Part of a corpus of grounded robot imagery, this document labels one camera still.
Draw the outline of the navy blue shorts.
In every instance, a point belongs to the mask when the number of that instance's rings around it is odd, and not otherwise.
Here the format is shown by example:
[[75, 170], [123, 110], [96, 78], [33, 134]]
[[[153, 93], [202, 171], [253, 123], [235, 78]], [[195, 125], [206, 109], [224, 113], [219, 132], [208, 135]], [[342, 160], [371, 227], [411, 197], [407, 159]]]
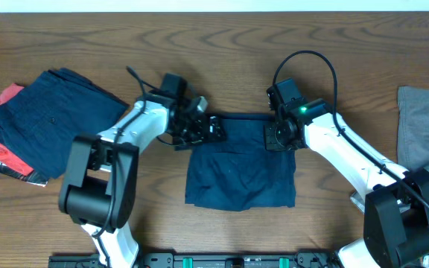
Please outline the navy blue shorts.
[[224, 114], [226, 140], [196, 146], [189, 159], [185, 203], [222, 211], [295, 206], [295, 154], [268, 151], [272, 115]]

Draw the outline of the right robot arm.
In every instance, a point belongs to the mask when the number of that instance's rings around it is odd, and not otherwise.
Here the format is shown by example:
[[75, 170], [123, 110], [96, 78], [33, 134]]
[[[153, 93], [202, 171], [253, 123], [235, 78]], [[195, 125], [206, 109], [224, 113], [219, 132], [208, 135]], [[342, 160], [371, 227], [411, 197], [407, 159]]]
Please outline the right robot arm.
[[363, 236], [340, 248], [340, 267], [406, 267], [429, 254], [429, 172], [390, 161], [322, 99], [271, 99], [267, 150], [308, 148], [330, 162], [363, 201]]

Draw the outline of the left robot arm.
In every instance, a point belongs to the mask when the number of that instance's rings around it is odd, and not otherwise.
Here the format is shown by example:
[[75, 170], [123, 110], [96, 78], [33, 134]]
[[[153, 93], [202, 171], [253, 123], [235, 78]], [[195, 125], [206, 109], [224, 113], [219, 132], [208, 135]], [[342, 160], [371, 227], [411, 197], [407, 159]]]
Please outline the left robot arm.
[[207, 105], [204, 97], [189, 100], [149, 92], [114, 126], [74, 138], [59, 209], [92, 237], [99, 265], [139, 265], [139, 245], [128, 220], [135, 201], [139, 157], [152, 140], [167, 133], [178, 148], [226, 140], [219, 117], [205, 113]]

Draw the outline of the folded navy shorts on stack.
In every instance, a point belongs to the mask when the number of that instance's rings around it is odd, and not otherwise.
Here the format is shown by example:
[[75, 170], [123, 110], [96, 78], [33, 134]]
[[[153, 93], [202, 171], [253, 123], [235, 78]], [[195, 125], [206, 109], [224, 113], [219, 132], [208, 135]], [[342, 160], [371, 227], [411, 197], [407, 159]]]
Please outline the folded navy shorts on stack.
[[112, 127], [128, 104], [67, 68], [48, 70], [0, 105], [0, 143], [37, 173], [63, 175], [81, 133]]

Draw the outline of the folded red garment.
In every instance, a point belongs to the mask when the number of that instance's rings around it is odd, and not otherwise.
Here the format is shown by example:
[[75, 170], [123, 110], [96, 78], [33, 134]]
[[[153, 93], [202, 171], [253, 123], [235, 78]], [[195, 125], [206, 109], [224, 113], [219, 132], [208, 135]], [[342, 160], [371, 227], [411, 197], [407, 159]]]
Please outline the folded red garment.
[[[8, 86], [0, 94], [0, 105], [8, 102], [11, 98], [16, 96], [22, 89], [23, 86], [18, 86], [15, 83]], [[10, 169], [27, 176], [34, 171], [32, 167], [22, 161], [18, 156], [9, 151], [3, 144], [0, 143], [0, 162]]]

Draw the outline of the folded black printed garment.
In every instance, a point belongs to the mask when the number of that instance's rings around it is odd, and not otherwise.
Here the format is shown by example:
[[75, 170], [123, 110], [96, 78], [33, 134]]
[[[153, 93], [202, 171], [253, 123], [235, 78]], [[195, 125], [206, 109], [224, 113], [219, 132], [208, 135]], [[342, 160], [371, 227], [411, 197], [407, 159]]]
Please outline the folded black printed garment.
[[26, 182], [32, 185], [42, 186], [42, 187], [45, 187], [49, 182], [49, 178], [37, 173], [36, 171], [31, 171], [28, 175], [23, 175], [22, 173], [19, 173], [14, 169], [11, 169], [1, 161], [0, 161], [0, 173], [6, 176], [13, 177], [14, 179], [18, 179], [23, 182]]

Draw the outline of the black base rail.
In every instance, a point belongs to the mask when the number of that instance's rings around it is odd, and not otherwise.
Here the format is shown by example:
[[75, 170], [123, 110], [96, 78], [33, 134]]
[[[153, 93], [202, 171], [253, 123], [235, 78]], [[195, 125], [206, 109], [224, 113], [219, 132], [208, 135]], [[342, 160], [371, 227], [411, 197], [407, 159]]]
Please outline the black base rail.
[[290, 255], [180, 255], [170, 252], [115, 253], [105, 255], [55, 255], [48, 268], [138, 267], [138, 268], [335, 268], [342, 264], [328, 252], [297, 252]]

